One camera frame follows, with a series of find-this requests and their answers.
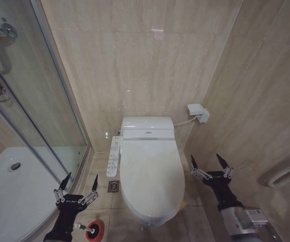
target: white toilet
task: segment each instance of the white toilet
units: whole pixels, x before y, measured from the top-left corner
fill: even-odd
[[[132,213],[160,226],[179,211],[184,173],[169,117],[124,117],[120,187]]]

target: tiled floor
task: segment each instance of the tiled floor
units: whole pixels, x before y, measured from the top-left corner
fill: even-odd
[[[108,181],[119,180],[119,175],[114,179],[108,179],[106,176],[108,155],[108,153],[94,155],[84,195],[89,192],[98,174],[99,197],[87,210],[78,214],[76,222],[87,225],[96,219],[102,220],[105,225],[102,241],[107,242],[214,242],[197,185],[191,176],[183,151],[180,151],[180,157],[185,175],[184,201],[187,206],[160,227],[142,224],[130,212],[120,192],[107,193]],[[85,234],[80,230],[74,229],[72,236],[74,242],[87,241]]]

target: pipe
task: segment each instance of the pipe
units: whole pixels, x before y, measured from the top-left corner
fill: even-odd
[[[277,172],[269,179],[268,185],[270,187],[282,187],[290,182],[290,165]]]

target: robotic arm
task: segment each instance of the robotic arm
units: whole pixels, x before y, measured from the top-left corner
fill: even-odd
[[[45,236],[45,242],[71,242],[76,215],[84,211],[97,197],[98,175],[94,181],[91,192],[87,196],[66,194],[63,195],[71,172],[61,182],[58,189],[54,189],[56,206],[60,211],[53,229]]]
[[[260,209],[245,209],[243,204],[229,188],[232,180],[233,168],[230,168],[225,160],[216,154],[223,171],[208,171],[197,167],[191,156],[191,174],[211,187],[218,200],[218,210],[224,219],[227,232],[235,242],[262,242],[257,238],[258,231],[255,226],[265,225],[268,220]]]

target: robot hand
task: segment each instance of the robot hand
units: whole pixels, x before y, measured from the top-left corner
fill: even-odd
[[[202,180],[202,182],[211,187],[214,191],[214,194],[219,202],[217,208],[219,211],[224,210],[230,207],[244,207],[241,202],[237,200],[237,197],[231,192],[229,188],[229,183],[232,179],[233,168],[230,168],[225,160],[216,154],[218,161],[223,171],[208,171],[205,172],[201,169],[198,169],[197,164],[191,156],[191,174]]]
[[[58,189],[54,189],[54,195],[56,199],[56,206],[60,211],[59,216],[54,224],[51,232],[49,232],[43,241],[64,241],[71,242],[74,222],[76,215],[81,211],[84,211],[97,197],[97,186],[98,186],[98,175],[94,181],[91,192],[86,195],[74,195],[66,194],[63,195],[63,190],[65,189],[69,179],[69,175],[61,182]]]

